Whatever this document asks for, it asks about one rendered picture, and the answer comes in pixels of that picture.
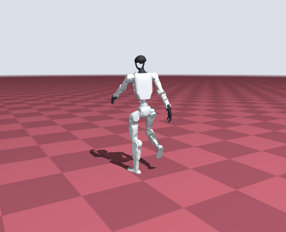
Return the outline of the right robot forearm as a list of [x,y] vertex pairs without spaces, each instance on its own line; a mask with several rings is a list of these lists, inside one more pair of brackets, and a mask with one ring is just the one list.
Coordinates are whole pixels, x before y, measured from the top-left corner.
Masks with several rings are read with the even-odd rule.
[[[162,99],[162,101],[163,101],[163,103],[164,103],[164,105],[165,105],[165,108],[167,109],[167,105],[169,104],[169,101],[168,101],[168,99],[167,99],[167,97],[166,97],[165,91],[164,91],[164,94],[162,94],[160,97],[161,97],[161,99]],[[170,104],[169,104],[169,105],[170,105]],[[171,105],[170,105],[170,107],[171,107]]]

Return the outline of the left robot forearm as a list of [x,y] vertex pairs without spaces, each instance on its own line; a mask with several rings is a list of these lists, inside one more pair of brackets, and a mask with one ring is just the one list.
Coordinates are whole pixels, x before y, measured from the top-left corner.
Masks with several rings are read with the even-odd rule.
[[121,85],[119,86],[117,91],[114,93],[113,97],[117,97],[118,98],[120,96],[120,94],[123,92],[123,91],[120,90],[120,88],[121,88]]

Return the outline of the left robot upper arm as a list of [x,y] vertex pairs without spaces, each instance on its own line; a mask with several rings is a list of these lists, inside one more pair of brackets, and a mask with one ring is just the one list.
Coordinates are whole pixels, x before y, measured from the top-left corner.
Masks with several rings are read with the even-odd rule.
[[125,91],[128,84],[131,83],[134,80],[134,74],[127,74],[123,83],[121,84],[121,91]]

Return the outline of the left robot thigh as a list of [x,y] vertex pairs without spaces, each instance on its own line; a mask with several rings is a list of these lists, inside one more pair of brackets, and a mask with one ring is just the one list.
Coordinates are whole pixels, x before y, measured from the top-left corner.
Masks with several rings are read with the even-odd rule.
[[138,123],[140,119],[140,111],[135,111],[129,115],[129,135],[131,142],[138,142],[138,148],[142,146],[141,140],[138,140]]

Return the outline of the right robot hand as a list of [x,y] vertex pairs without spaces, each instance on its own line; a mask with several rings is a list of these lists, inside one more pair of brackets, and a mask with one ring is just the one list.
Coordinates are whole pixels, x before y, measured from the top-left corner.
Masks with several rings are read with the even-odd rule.
[[171,112],[171,107],[170,107],[169,104],[167,105],[167,109],[166,110],[168,111],[167,119],[169,118],[169,121],[168,121],[168,123],[169,123],[172,120],[172,112]]

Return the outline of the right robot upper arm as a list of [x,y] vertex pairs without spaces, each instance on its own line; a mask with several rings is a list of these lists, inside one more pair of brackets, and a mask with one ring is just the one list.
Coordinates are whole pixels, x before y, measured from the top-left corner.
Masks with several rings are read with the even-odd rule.
[[157,87],[157,94],[158,95],[162,95],[164,94],[164,90],[161,86],[161,82],[158,78],[158,74],[157,73],[151,73],[152,74],[152,81],[154,81],[155,86]]

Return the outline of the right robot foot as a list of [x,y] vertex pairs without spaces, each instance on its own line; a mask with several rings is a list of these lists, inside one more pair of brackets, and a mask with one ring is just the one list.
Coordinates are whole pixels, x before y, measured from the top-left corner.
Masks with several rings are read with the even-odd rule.
[[163,155],[163,146],[162,145],[158,145],[156,158],[159,159],[159,158],[162,157],[162,155]]

